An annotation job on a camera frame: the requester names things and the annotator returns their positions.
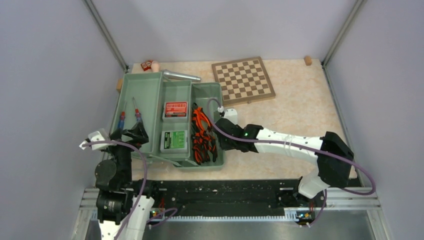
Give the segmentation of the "orange handled pliers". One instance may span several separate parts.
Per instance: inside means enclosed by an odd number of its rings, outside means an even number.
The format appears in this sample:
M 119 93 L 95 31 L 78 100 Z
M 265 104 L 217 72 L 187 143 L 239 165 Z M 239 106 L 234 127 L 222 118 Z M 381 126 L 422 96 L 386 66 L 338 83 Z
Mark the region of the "orange handled pliers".
M 191 106 L 191 128 L 193 134 L 192 139 L 203 138 L 206 140 L 215 140 L 212 133 L 212 123 L 197 103 L 193 103 Z

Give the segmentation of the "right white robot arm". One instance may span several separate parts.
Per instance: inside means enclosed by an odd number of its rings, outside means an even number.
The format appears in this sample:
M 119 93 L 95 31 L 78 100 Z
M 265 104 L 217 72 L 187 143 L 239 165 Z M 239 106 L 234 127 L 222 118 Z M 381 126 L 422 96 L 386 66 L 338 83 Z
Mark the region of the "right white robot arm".
M 293 200 L 299 206 L 307 206 L 328 188 L 348 186 L 354 153 L 334 132 L 318 137 L 297 136 L 256 124 L 242 128 L 227 118 L 214 123 L 213 130 L 222 150 L 280 154 L 314 165 L 315 169 L 300 178 L 293 192 Z

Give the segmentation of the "small orange pliers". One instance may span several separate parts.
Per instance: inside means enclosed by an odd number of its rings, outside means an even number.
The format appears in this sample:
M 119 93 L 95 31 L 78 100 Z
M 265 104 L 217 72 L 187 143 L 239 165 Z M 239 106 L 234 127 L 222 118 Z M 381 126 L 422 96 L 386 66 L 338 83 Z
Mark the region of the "small orange pliers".
M 203 148 L 205 153 L 205 161 L 212 161 L 213 163 L 215 163 L 218 158 L 218 149 L 215 137 L 212 135 L 208 135 L 207 137 L 205 137 L 203 142 Z

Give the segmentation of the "red tool card pack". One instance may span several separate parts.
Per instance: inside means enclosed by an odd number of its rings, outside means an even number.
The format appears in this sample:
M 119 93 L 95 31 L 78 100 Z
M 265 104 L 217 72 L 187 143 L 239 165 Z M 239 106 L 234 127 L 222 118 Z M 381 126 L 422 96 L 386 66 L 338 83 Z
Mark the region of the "red tool card pack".
M 166 101 L 163 106 L 162 120 L 165 123 L 185 123 L 189 118 L 187 101 Z

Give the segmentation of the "blue handled screwdriver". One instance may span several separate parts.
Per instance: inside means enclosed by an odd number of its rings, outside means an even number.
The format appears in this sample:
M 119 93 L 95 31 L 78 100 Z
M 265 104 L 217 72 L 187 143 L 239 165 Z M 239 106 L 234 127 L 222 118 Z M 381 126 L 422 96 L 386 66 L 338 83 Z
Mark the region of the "blue handled screwdriver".
M 141 114 L 141 112 L 139 111 L 139 108 L 138 108 L 138 106 L 137 106 L 137 103 L 136 103 L 135 97 L 132 97 L 132 103 L 133 103 L 133 106 L 134 106 L 134 115 L 135 115 L 136 121 L 137 121 L 137 122 L 142 122 L 142 121 L 143 121 L 143 119 L 142 119 L 142 114 Z
M 125 125 L 125 118 L 126 118 L 126 105 L 127 105 L 127 101 L 124 102 L 123 107 L 122 107 L 122 111 L 121 114 L 119 116 L 119 121 L 117 124 L 117 129 L 122 131 L 124 129 L 124 125 Z

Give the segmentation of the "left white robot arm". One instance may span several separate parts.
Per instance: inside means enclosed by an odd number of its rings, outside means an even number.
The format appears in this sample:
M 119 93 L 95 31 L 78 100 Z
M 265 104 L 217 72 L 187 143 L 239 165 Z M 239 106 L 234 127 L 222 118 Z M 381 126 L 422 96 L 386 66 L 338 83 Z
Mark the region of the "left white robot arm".
M 146 188 L 146 177 L 134 181 L 132 176 L 132 154 L 140 154 L 141 146 L 148 142 L 141 121 L 112 134 L 99 130 L 87 139 L 90 149 L 109 154 L 94 170 L 95 187 L 99 190 L 97 219 L 105 240 L 141 240 L 149 211 L 160 202 L 159 191 Z

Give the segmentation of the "orange long nose pliers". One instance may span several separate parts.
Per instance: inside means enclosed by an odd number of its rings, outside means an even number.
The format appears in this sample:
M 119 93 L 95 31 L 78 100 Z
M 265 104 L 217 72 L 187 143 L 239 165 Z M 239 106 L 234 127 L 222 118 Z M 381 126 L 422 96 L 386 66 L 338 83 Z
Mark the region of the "orange long nose pliers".
M 194 143 L 192 146 L 192 151 L 194 160 L 198 165 L 201 165 L 202 163 L 206 162 L 209 157 L 207 149 L 203 144 Z

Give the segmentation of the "green screw bit box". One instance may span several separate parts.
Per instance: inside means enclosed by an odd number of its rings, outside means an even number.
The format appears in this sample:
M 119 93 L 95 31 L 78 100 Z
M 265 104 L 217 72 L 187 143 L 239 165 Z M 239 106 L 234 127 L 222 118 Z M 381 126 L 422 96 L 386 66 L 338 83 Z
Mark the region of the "green screw bit box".
M 160 152 L 164 154 L 183 154 L 188 152 L 187 130 L 165 130 L 161 133 Z

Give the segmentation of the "green plastic tool box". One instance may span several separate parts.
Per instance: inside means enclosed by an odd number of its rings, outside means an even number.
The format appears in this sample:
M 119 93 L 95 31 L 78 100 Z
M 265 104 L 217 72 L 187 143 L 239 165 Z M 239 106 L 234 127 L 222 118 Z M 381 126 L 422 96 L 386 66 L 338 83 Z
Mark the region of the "green plastic tool box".
M 132 128 L 136 123 L 135 107 L 141 112 L 144 128 L 149 142 L 141 146 L 140 151 L 150 161 L 172 163 L 176 168 L 185 171 L 220 170 L 225 163 L 225 153 L 218 145 L 215 161 L 198 165 L 192 151 L 192 124 L 189 118 L 184 120 L 166 120 L 164 118 L 167 102 L 186 102 L 191 108 L 197 104 L 204 111 L 210 108 L 214 120 L 220 119 L 217 113 L 218 104 L 208 102 L 215 98 L 223 102 L 221 86 L 216 82 L 193 83 L 190 80 L 168 80 L 162 73 L 128 73 L 123 77 L 117 107 L 112 119 L 111 131 L 118 128 L 120 115 L 125 111 L 124 129 Z M 165 152 L 164 137 L 166 132 L 185 132 L 188 146 L 184 151 Z

